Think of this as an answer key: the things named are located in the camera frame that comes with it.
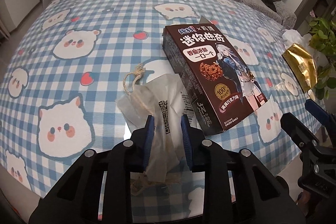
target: silver screw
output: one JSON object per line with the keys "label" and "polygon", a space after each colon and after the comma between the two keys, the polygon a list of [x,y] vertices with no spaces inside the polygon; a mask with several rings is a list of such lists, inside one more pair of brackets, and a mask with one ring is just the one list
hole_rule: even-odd
{"label": "silver screw", "polygon": [[248,157],[248,156],[251,155],[251,151],[248,150],[248,149],[243,149],[243,150],[241,151],[241,154],[242,154],[243,156],[245,156],[245,157]]}
{"label": "silver screw", "polygon": [[318,173],[320,171],[320,167],[317,164],[314,165],[314,171],[315,173]]}
{"label": "silver screw", "polygon": [[210,146],[210,145],[212,145],[212,141],[211,140],[202,140],[202,145]]}
{"label": "silver screw", "polygon": [[125,140],[125,141],[123,142],[123,145],[124,145],[125,147],[130,147],[130,146],[133,145],[133,142],[132,142],[131,140]]}
{"label": "silver screw", "polygon": [[88,158],[92,157],[95,154],[95,152],[93,150],[86,150],[84,155]]}

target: gold wrapper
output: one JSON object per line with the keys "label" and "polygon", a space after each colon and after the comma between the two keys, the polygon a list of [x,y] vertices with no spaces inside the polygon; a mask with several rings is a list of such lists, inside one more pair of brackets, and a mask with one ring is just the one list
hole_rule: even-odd
{"label": "gold wrapper", "polygon": [[315,63],[311,55],[299,44],[291,45],[282,55],[294,72],[303,92],[317,83]]}

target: drawstring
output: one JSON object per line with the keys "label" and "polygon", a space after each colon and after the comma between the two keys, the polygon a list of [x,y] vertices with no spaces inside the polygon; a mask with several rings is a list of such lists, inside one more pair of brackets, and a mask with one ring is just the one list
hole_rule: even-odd
{"label": "drawstring", "polygon": [[129,90],[126,88],[126,79],[129,75],[135,75],[135,78],[133,80],[133,83],[132,83],[132,90],[134,90],[134,85],[135,83],[137,82],[137,80],[139,80],[142,75],[145,73],[146,69],[142,67],[142,64],[139,64],[135,67],[135,70],[132,71],[132,72],[129,72],[128,74],[125,75],[124,77],[124,80],[123,80],[123,87],[124,87],[124,90],[126,91],[126,93],[128,95],[130,95],[131,93],[129,92]]}

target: anime girl illustration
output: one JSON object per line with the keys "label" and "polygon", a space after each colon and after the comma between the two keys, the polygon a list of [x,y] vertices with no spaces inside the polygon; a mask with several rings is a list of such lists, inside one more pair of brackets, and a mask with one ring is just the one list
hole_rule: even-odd
{"label": "anime girl illustration", "polygon": [[239,60],[229,47],[217,42],[216,48],[218,50],[217,63],[223,70],[223,76],[232,80],[236,85],[237,92],[242,93],[242,97],[246,97],[253,110],[257,110],[256,97],[261,94],[258,82],[251,77],[252,75],[248,67]]}

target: table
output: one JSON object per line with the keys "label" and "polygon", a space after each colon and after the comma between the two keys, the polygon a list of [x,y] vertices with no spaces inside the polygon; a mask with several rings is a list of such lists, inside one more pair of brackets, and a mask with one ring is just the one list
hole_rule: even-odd
{"label": "table", "polygon": [[[269,100],[210,139],[227,150],[248,148],[280,172],[299,152],[280,129],[282,113],[313,132],[320,124],[305,111],[307,94],[281,57],[282,26],[232,0],[55,0],[23,38],[0,86],[1,164],[44,197],[84,150],[110,150],[128,138],[116,106],[125,74],[139,63],[147,69],[142,82],[172,73],[163,28],[198,23],[201,15],[236,46]],[[134,222],[202,213],[204,174],[192,174],[184,161],[172,172],[181,183],[132,197]]]}

